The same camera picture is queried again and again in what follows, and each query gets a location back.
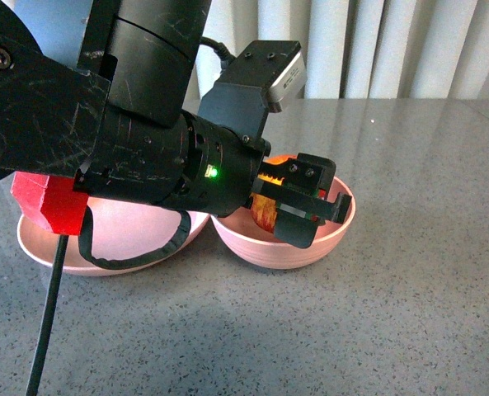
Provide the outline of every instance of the table surface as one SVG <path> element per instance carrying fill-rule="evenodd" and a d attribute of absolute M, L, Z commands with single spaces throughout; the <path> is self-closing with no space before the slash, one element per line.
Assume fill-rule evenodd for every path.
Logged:
<path fill-rule="evenodd" d="M 339 246 L 270 271 L 209 223 L 146 270 L 63 276 L 40 392 L 489 395 L 489 101 L 299 100 L 264 136 L 336 162 L 357 203 Z M 4 395 L 24 394 L 49 279 L 19 248 L 10 183 Z"/>

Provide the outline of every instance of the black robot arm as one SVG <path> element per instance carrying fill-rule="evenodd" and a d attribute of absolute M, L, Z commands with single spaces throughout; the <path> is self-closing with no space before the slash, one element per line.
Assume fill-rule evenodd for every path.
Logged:
<path fill-rule="evenodd" d="M 70 177 L 90 196 L 222 216 L 254 191 L 278 200 L 293 220 L 286 224 L 305 224 L 275 230 L 300 247 L 324 219 L 342 221 L 348 200 L 313 210 L 316 191 L 330 188 L 331 161 L 294 160 L 292 169 L 312 168 L 310 178 L 262 162 L 270 153 L 261 137 L 268 113 L 283 110 L 306 80 L 298 42 L 251 43 L 198 115 L 181 109 L 209 5 L 95 1 L 78 68 L 70 69 L 45 57 L 0 2 L 0 178 L 13 171 Z M 260 172 L 292 182 L 268 186 L 257 182 Z M 304 243 L 301 229 L 311 234 Z"/>

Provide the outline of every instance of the scratch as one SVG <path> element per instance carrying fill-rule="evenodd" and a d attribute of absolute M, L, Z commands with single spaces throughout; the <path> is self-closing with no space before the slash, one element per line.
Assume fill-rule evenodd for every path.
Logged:
<path fill-rule="evenodd" d="M 33 87 L 34 85 L 54 84 L 56 82 L 57 82 L 57 79 L 56 78 L 50 78 L 50 79 L 45 79 L 45 80 L 30 81 L 28 83 L 28 87 Z"/>
<path fill-rule="evenodd" d="M 129 94 L 130 106 L 133 107 L 133 104 L 132 104 L 132 95 L 130 95 L 130 87 L 129 87 L 129 82 L 127 80 L 125 80 L 125 85 L 127 86 L 127 93 Z"/>
<path fill-rule="evenodd" d="M 68 164 L 69 162 L 71 162 L 72 160 L 74 159 L 79 159 L 80 158 L 80 154 L 74 154 L 74 155 L 70 155 L 68 157 L 64 157 L 63 159 L 57 159 L 57 161 L 54 161 L 52 163 L 48 163 L 48 165 L 46 165 L 45 163 L 43 163 L 42 161 L 35 161 L 35 163 L 41 165 L 41 167 L 43 169 L 49 169 L 49 168 L 52 168 L 52 167 L 57 167 L 58 165 L 66 165 Z"/>
<path fill-rule="evenodd" d="M 76 110 L 73 113 L 72 125 L 70 127 L 70 134 L 73 134 L 73 131 L 76 129 L 76 119 L 78 118 L 78 112 L 79 112 L 79 102 L 77 103 Z"/>
<path fill-rule="evenodd" d="M 177 28 L 176 28 L 176 25 L 178 25 L 180 22 L 182 22 L 184 19 L 180 19 L 178 21 L 176 21 L 174 24 L 172 24 L 170 21 L 168 21 L 166 19 L 166 16 L 170 15 L 170 12 L 165 12 L 163 14 L 160 14 L 158 15 L 158 18 L 161 19 L 167 26 L 169 26 L 171 29 L 173 29 L 180 37 L 184 38 L 184 39 L 188 39 L 189 38 L 189 35 L 184 35 L 181 31 L 179 31 Z"/>
<path fill-rule="evenodd" d="M 18 78 L 22 78 L 26 75 L 27 73 L 15 73 L 13 74 L 11 77 L 9 78 L 4 78 L 1 82 L 0 82 L 0 89 L 1 88 L 4 88 L 6 85 L 12 83 L 13 80 L 17 80 Z"/>
<path fill-rule="evenodd" d="M 83 110 L 87 110 L 90 113 L 90 115 L 94 118 L 94 120 L 97 120 L 97 118 L 99 117 L 97 110 L 94 108 L 94 106 L 92 106 L 87 101 L 80 102 L 79 107 L 81 107 Z"/>
<path fill-rule="evenodd" d="M 127 134 L 127 141 L 130 140 L 130 130 L 132 129 L 132 118 L 129 118 L 129 134 Z"/>

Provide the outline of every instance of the black cable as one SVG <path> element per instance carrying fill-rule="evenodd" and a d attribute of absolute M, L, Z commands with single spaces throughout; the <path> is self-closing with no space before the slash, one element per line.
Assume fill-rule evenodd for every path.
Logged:
<path fill-rule="evenodd" d="M 26 396 L 36 396 L 37 390 L 39 389 L 40 377 L 42 376 L 43 368 L 45 367 L 49 336 L 52 333 L 52 324 L 54 323 L 55 305 L 57 304 L 57 295 L 59 293 L 59 285 L 61 284 L 61 275 L 63 274 L 64 256 L 66 255 L 67 246 L 68 235 L 59 235 L 57 251 L 55 252 L 54 264 L 52 266 L 52 274 L 49 278 L 43 320 L 40 324 L 37 348 L 35 349 L 30 378 L 28 379 Z"/>
<path fill-rule="evenodd" d="M 220 67 L 223 71 L 226 70 L 232 61 L 235 60 L 235 56 L 229 52 L 228 47 L 226 47 L 226 45 L 223 43 L 219 43 L 218 41 L 210 39 L 209 37 L 201 37 L 200 44 L 207 45 L 213 49 L 213 51 L 220 58 Z"/>

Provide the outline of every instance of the red mount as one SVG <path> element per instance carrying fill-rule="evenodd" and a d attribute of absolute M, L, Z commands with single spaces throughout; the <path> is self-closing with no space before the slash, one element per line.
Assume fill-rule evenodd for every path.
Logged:
<path fill-rule="evenodd" d="M 88 194 L 73 191 L 73 179 L 16 172 L 12 194 L 22 213 L 42 229 L 79 235 Z"/>

